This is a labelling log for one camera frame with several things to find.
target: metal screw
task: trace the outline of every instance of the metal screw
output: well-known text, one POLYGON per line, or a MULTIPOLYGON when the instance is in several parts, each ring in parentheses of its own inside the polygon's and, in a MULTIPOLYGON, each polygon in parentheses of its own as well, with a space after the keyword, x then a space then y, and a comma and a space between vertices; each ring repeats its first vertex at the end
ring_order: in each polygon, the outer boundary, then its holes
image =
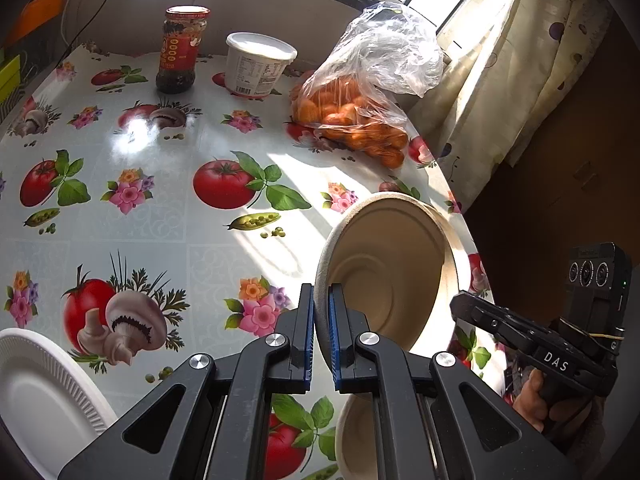
POLYGON ((196 354, 192 355, 191 359, 189 359, 189 366, 191 368, 195 368, 196 370, 200 370, 201 368, 206 368, 209 366, 209 356, 204 354, 196 354))
POLYGON ((448 368, 456 363, 456 358, 453 357, 453 355, 451 355, 449 352, 440 352, 438 355, 436 355, 436 362, 440 366, 448 368))
POLYGON ((287 339, 282 334, 269 334, 265 341, 269 346, 282 346, 287 339))
POLYGON ((360 334, 360 342, 363 345, 375 345, 380 341, 380 336, 375 332, 363 332, 360 334))

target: glass jar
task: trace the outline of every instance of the glass jar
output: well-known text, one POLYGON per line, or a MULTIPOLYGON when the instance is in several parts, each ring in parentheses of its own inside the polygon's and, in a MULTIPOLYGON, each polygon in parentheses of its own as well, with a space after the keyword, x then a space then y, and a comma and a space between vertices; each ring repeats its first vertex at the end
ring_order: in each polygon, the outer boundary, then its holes
POLYGON ((178 6, 166 10, 156 86, 165 94, 189 89, 196 79, 200 37, 207 27, 207 7, 178 6))

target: beige bowl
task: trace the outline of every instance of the beige bowl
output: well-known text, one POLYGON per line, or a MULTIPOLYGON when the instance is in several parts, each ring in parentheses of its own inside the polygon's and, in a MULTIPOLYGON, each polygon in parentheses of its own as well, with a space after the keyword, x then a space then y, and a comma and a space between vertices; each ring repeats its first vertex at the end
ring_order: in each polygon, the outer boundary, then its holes
MULTIPOLYGON (((433 207, 410 196, 376 193, 349 209, 322 251, 314 301, 316 333, 330 365, 327 292, 341 283, 348 308, 369 328, 427 357, 447 349, 453 334, 449 303, 470 283, 462 242, 433 207)), ((377 479, 370 402, 351 396, 336 431, 345 480, 377 479)))

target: camera lens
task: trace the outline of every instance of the camera lens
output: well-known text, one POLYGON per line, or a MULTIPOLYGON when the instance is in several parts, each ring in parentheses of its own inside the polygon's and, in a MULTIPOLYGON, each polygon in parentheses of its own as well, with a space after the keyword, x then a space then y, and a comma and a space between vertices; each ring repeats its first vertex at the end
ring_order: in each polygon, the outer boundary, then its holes
POLYGON ((578 264, 573 262, 571 264, 571 267, 569 268, 569 281, 573 283, 577 277, 578 277, 578 264))
POLYGON ((607 277, 609 276, 609 267, 605 262, 602 262, 598 266, 598 271, 596 272, 596 285, 603 286, 607 283, 607 277))
POLYGON ((591 277, 593 276, 593 264, 591 260, 586 260, 580 268, 580 283, 582 286, 587 286, 591 283, 591 277))

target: nutrition label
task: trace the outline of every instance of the nutrition label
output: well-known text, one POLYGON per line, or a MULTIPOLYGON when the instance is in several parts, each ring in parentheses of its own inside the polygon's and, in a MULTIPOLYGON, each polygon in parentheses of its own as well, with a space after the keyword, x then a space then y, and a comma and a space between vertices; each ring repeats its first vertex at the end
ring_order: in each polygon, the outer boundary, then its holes
POLYGON ((282 74, 285 63, 261 62, 255 57, 240 56, 235 92, 245 95, 268 95, 282 74))

